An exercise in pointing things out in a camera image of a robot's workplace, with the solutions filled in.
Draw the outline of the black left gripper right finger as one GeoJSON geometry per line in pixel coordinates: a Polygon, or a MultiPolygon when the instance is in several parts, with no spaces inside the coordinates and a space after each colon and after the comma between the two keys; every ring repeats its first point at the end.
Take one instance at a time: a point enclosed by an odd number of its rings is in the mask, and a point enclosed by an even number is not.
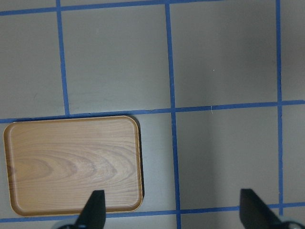
{"type": "Polygon", "coordinates": [[[281,220],[252,189],[240,190],[239,218],[245,229],[283,229],[281,220]]]}

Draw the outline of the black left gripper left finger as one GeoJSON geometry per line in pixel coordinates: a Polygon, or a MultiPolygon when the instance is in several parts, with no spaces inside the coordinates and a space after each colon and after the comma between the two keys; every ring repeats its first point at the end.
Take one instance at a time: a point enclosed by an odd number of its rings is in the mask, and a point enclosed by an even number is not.
{"type": "Polygon", "coordinates": [[[90,195],[74,226],[76,229],[102,229],[105,222],[105,193],[103,190],[95,190],[90,195]]]}

